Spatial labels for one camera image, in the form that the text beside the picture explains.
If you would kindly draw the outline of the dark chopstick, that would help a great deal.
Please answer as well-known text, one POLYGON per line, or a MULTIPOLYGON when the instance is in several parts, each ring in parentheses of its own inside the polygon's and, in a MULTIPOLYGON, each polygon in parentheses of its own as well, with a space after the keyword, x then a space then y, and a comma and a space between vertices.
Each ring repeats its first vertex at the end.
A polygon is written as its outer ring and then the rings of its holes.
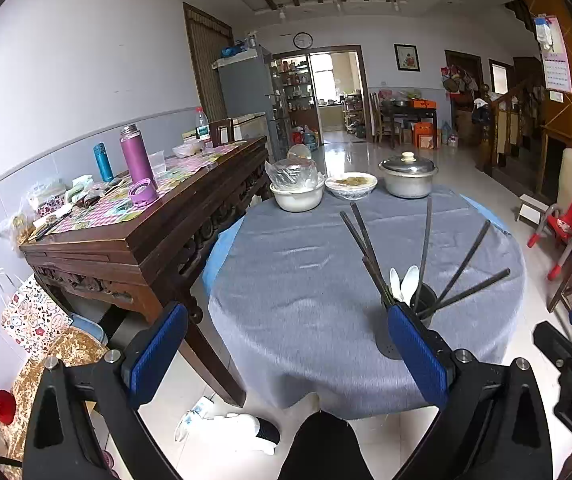
POLYGON ((482 228, 480 229, 477 237, 475 238, 475 241, 472 243, 472 247, 469 248, 469 251, 467 252, 466 256, 464 257, 462 263, 458 266, 458 268, 456 269, 452 278, 450 278, 450 281, 448 281, 448 284, 446 284, 446 287, 443 289, 443 292, 437 298, 437 301, 435 302, 435 304, 430 309, 428 309, 425 314, 423 314, 423 318, 429 318, 431 315, 433 315, 437 311, 438 307, 441 307, 443 300, 446 299, 446 295, 451 291, 452 287, 455 285, 457 280, 460 278, 460 276, 462 275, 464 270, 467 268, 468 264, 470 263, 470 260, 472 260, 472 257, 476 254, 479 246, 481 245, 482 241, 484 240, 484 237, 486 236, 487 232, 489 231, 490 226, 491 226, 491 221, 487 219, 484 222, 484 225, 482 226, 482 228))
POLYGON ((432 218, 432 196, 427 195, 427 208, 426 208, 426 221, 425 221, 425 232, 422 246, 422 254, 420 255, 420 266, 418 267, 418 284, 413 297, 412 309, 414 312, 417 311, 418 305, 420 304, 420 291, 423 287, 424 274, 426 269, 426 260, 428 254, 429 237, 431 230, 431 218, 432 218))
POLYGON ((362 252, 362 258, 368 257, 368 252, 366 250, 364 240, 363 240, 363 236, 362 236, 360 227, 358 225, 358 222, 353 222, 349 218, 349 215, 345 211, 341 211, 340 218, 344 222, 344 225, 347 227, 352 238, 354 239, 354 241, 358 245, 359 250, 362 252))
POLYGON ((507 278, 510 275, 510 269, 509 268, 505 268, 502 271, 493 274, 492 276, 490 276, 490 278, 487 278, 486 280, 472 286, 469 287, 468 289, 463 290, 462 292, 459 292, 458 294, 454 295, 451 298, 448 298, 446 300, 443 301, 439 301, 438 304, 435 304, 432 308, 428 309, 427 311, 425 311, 424 313, 422 313, 420 315, 420 319, 424 320, 425 318, 431 318, 436 312, 446 308, 446 307, 450 307, 451 304, 456 304, 459 301, 462 301, 463 299, 466 299, 472 295, 475 295, 477 292, 482 292, 483 290, 489 288, 490 286, 494 285, 495 283, 502 281, 503 278, 507 278))
POLYGON ((385 291, 387 301, 390 304, 392 304, 393 298, 392 298, 390 289, 389 289, 388 285, 386 284, 384 278, 382 277, 382 271, 380 270, 380 267, 379 267, 379 264, 377 261, 377 257, 376 257, 375 251, 374 251, 374 247, 373 247, 373 244, 371 241, 371 237, 370 237, 370 234, 368 234, 366 224, 363 220, 361 211, 359 210, 359 206, 356 202, 351 202, 350 207, 352 209, 354 216, 356 217, 356 222, 358 222, 358 225, 360 227, 360 230, 361 230, 361 233, 363 236, 363 240, 364 240, 364 244, 365 244, 366 250, 368 252, 368 258, 370 258, 371 264, 374 268, 374 273, 377 276, 378 280, 380 281, 380 284, 382 284, 382 288, 385 291))
POLYGON ((380 298, 382 298, 382 303, 386 309, 389 309, 394 305, 394 298, 391 296, 388 286, 382 279, 380 273, 376 270, 374 263, 372 263, 370 258, 363 257, 362 262, 365 266, 365 269, 367 270, 367 273, 370 274, 370 277, 379 292, 380 298))

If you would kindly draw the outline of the white plastic spoon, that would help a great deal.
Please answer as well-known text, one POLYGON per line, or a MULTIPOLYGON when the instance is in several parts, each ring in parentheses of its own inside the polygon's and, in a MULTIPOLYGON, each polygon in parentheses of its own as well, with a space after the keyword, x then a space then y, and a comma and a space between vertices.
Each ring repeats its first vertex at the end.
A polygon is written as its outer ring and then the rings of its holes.
POLYGON ((393 296, 393 299, 397 302, 402 300, 401 295, 401 284, 400 278, 397 270, 395 268, 391 268, 389 271, 389 281, 390 281, 390 292, 393 296))
POLYGON ((412 306, 419 284, 420 268, 418 266, 410 266, 400 285, 401 300, 409 307, 412 306))

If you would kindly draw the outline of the black utensil holder cup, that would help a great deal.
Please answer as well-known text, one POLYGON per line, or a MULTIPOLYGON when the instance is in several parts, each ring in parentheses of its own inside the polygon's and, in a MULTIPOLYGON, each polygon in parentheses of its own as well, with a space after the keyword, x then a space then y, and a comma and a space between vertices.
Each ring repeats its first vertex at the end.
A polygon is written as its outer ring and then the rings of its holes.
POLYGON ((410 315, 409 307, 394 309, 392 312, 393 332, 390 332, 389 328, 388 311, 378 311, 374 316, 374 321, 372 322, 375 344, 378 351, 387 359, 402 359, 402 356, 396 347, 396 340, 393 336, 395 334, 400 334, 402 340, 408 339, 408 330, 411 330, 410 334, 412 336, 416 336, 418 323, 422 323, 423 326, 429 328, 432 320, 432 315, 429 313, 429 309, 436 304, 437 299, 438 297, 434 290, 429 285, 423 283, 422 286, 420 286, 420 300, 418 300, 418 307, 414 312, 415 320, 412 321, 408 317, 410 315))

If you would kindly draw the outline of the red plastic child chair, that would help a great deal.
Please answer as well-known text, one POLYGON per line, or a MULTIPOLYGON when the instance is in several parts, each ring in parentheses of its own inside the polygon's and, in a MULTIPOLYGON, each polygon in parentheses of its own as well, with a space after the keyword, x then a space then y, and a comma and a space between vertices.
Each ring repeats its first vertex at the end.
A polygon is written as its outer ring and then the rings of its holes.
POLYGON ((556 260, 551 271, 548 272, 548 280, 554 281, 562 272, 564 264, 572 253, 572 201, 565 212, 562 211, 559 204, 548 206, 548 209, 541 214, 536 230, 528 239, 528 248, 533 248, 545 229, 549 229, 553 233, 557 244, 564 245, 562 254, 556 260))

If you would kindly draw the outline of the dark carved wooden sideboard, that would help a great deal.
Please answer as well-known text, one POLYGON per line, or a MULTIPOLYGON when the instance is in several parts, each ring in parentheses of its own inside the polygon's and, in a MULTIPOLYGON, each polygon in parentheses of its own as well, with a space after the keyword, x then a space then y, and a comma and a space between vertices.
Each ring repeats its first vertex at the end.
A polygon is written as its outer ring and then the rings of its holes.
POLYGON ((202 310, 190 289, 221 232, 244 215, 254 196, 271 193, 263 138, 246 140, 126 222, 44 236, 21 245, 36 281, 63 309, 68 296, 103 301, 140 314, 147 323, 170 302, 190 322, 180 352, 200 378, 232 405, 246 401, 202 333, 202 310))

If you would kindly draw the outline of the floral gift bag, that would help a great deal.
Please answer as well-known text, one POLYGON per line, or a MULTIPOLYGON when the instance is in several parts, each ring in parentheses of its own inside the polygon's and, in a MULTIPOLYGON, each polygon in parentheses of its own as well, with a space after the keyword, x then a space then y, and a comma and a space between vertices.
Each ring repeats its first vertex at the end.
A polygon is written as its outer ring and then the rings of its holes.
POLYGON ((67 314, 31 274, 25 281, 0 268, 1 326, 31 359, 45 358, 72 324, 67 314))

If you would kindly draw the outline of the aluminium pot with lid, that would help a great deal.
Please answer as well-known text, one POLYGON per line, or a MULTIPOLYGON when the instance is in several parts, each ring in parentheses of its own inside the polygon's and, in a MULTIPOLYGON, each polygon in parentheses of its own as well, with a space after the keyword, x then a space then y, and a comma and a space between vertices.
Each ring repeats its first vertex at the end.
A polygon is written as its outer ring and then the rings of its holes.
POLYGON ((412 151, 386 158, 379 163, 378 168, 384 175, 387 192, 406 200, 427 197, 431 193, 434 177, 438 174, 438 167, 432 160, 412 151))

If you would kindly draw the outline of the purple thermos bottle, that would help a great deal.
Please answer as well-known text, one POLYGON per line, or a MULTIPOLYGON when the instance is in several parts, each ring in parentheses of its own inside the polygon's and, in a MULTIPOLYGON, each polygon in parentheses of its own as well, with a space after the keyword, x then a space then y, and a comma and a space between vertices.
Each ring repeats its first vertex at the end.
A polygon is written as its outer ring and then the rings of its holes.
POLYGON ((154 180, 143 136, 137 125, 125 126, 120 132, 120 146, 133 183, 154 180))

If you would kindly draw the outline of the patterned bowl with food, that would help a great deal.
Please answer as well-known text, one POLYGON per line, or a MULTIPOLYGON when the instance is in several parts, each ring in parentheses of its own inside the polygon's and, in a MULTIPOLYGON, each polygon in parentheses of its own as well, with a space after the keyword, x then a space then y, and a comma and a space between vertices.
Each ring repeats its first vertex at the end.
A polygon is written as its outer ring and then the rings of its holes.
POLYGON ((374 191, 378 185, 378 179, 366 172, 346 172, 337 177, 327 178, 325 187, 333 196, 342 200, 362 200, 374 191))

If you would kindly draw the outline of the clear water bottle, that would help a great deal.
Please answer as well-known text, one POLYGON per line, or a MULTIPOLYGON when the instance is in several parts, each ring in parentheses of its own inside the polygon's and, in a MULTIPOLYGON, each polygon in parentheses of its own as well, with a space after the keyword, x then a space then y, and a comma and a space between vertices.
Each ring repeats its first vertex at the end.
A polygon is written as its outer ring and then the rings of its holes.
POLYGON ((196 108, 196 136, 201 141, 210 139, 210 122, 201 106, 196 108))

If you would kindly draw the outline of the white small fan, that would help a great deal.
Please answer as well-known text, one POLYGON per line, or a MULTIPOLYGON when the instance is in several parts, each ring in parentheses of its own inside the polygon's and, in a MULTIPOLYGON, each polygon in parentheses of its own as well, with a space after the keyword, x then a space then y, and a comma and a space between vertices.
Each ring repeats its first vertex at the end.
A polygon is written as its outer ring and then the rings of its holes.
POLYGON ((306 144, 298 143, 293 145, 287 152, 288 158, 311 159, 312 153, 306 144))

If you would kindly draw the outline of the white chest freezer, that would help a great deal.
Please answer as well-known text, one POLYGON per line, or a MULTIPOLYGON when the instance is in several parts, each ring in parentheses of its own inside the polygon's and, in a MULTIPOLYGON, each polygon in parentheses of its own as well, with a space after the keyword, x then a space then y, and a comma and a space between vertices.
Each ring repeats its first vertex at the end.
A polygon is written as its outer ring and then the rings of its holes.
POLYGON ((265 114, 252 113, 230 118, 230 128, 226 140, 236 142, 268 135, 269 128, 265 114))

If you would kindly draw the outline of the dark dining table background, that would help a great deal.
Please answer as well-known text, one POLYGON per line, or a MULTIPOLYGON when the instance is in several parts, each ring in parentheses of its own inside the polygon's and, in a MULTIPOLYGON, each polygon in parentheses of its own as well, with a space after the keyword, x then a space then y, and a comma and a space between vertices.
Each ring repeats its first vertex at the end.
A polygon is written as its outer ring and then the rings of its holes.
POLYGON ((434 101, 383 100, 382 117, 389 119, 392 146, 410 144, 416 148, 438 148, 438 117, 434 101))

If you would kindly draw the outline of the framed wall picture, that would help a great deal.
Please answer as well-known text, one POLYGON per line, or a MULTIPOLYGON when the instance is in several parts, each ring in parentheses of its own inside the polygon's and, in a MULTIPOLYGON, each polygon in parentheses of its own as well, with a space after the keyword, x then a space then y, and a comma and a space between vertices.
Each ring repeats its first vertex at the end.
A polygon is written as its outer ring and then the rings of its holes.
POLYGON ((412 44, 395 44, 394 53, 396 54, 398 70, 401 72, 420 71, 420 59, 415 46, 412 44))

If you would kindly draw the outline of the round wall clock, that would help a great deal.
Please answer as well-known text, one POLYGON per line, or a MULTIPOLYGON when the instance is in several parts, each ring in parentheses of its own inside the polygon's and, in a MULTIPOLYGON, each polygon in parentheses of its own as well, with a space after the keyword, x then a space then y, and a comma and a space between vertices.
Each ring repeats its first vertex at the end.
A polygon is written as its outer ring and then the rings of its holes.
POLYGON ((313 37, 308 32, 296 32, 292 43, 298 50, 308 50, 313 46, 313 37))

